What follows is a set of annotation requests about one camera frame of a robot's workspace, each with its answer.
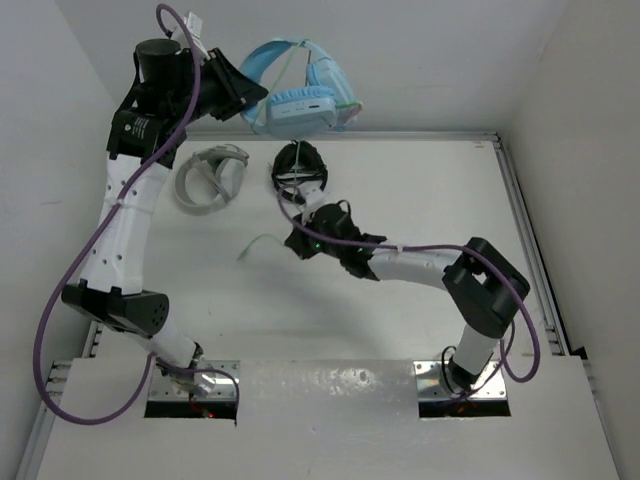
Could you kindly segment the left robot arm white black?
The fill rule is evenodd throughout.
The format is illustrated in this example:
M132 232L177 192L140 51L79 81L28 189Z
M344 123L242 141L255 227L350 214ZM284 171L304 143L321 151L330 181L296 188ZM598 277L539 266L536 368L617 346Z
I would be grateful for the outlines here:
M193 50L169 39L139 43L134 82L107 141L107 183L96 241L79 279L61 293L67 306L136 339L158 360L188 368L201 349L169 317L169 298L143 287L144 253L156 202L185 126L209 115L226 121L266 97L217 48L200 67Z

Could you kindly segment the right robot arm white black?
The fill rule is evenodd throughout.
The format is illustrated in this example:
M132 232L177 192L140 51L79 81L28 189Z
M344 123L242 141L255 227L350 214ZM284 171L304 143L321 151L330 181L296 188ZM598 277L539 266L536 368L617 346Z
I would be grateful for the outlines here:
M362 232L337 203L307 209L290 220L285 244L302 259L323 253L352 276L398 280L446 291L466 325L442 379L452 394L468 395L494 351L507 352L503 337L522 315L532 346L540 347L524 300L530 285L491 243L480 237L466 245L397 246L384 236Z

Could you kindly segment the light blue headphones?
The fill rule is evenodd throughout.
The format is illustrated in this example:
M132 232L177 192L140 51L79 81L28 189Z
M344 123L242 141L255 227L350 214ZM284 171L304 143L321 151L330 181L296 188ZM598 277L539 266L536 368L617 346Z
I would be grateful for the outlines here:
M327 131L342 131L360 114L363 103L356 97L343 69L318 44L308 39L274 38L255 48L239 70L259 83L267 69L290 49L311 55L306 65L306 84L267 97L241 113L258 135L300 141Z

